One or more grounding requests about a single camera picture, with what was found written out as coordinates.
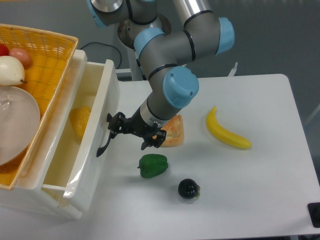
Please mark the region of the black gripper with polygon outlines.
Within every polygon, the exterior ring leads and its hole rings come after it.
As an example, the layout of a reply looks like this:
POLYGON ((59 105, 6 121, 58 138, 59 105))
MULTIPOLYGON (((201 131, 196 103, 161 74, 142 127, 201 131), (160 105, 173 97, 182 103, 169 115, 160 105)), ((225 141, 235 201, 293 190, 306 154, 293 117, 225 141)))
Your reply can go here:
POLYGON ((109 138, 114 139, 118 134, 129 134, 130 132, 143 138, 141 150, 148 147, 159 148, 166 140, 167 131, 160 129, 157 123, 148 125, 142 118, 138 109, 129 119, 122 112, 117 112, 114 116, 110 113, 106 116, 108 122, 109 138))

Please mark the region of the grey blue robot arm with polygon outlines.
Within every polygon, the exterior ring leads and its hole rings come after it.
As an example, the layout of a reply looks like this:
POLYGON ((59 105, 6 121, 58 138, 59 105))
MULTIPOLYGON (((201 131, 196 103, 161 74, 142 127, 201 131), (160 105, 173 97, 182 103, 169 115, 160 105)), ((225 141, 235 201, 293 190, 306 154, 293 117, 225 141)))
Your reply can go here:
POLYGON ((172 34, 162 30, 155 0, 89 0, 87 5, 97 25, 130 23, 135 59, 152 89, 130 118, 121 112, 107 115, 109 139, 132 134, 143 139, 142 149, 159 148, 166 139, 164 125, 199 91, 186 64, 231 49, 232 23, 215 16, 206 0, 176 0, 183 29, 172 34))

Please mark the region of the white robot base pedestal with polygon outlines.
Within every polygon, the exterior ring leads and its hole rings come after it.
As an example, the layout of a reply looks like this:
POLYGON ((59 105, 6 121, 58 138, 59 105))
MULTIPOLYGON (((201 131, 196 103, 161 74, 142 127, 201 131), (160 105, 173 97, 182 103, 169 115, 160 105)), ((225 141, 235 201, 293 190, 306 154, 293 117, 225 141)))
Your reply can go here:
POLYGON ((120 22, 117 28, 118 38, 127 50, 131 79, 133 81, 146 80, 135 52, 134 41, 136 36, 147 28, 160 28, 166 35, 172 33, 170 21, 160 13, 157 14, 155 21, 150 24, 140 25, 129 19, 120 22))

